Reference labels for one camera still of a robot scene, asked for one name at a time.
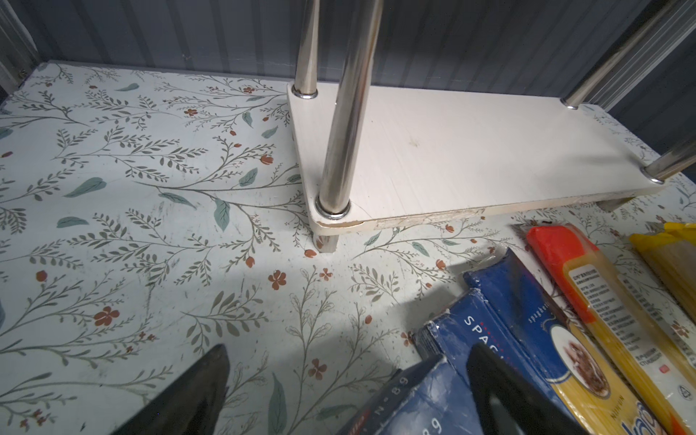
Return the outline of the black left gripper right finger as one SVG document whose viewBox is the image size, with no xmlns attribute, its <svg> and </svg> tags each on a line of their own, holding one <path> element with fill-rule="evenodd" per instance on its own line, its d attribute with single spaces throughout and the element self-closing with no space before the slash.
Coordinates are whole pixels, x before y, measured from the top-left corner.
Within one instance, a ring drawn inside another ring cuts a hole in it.
<svg viewBox="0 0 696 435">
<path fill-rule="evenodd" d="M 484 344 L 471 348 L 466 367 L 485 434 L 587 432 Z"/>
</svg>

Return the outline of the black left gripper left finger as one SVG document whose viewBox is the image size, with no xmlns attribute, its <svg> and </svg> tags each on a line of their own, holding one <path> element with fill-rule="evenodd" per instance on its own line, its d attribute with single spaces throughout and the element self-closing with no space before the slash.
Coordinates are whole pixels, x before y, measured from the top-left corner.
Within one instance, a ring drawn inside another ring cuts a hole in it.
<svg viewBox="0 0 696 435">
<path fill-rule="evenodd" d="M 226 400 L 230 362 L 226 346 L 208 350 L 116 434 L 212 434 Z"/>
</svg>

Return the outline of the red yellow spaghetti bag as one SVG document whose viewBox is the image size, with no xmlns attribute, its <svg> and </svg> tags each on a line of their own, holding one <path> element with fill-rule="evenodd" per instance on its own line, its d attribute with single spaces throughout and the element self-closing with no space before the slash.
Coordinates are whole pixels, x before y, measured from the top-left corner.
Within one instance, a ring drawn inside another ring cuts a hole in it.
<svg viewBox="0 0 696 435">
<path fill-rule="evenodd" d="M 694 433 L 695 353 L 661 328 L 634 286 L 578 228 L 533 227 L 527 242 L 667 432 Z"/>
</svg>

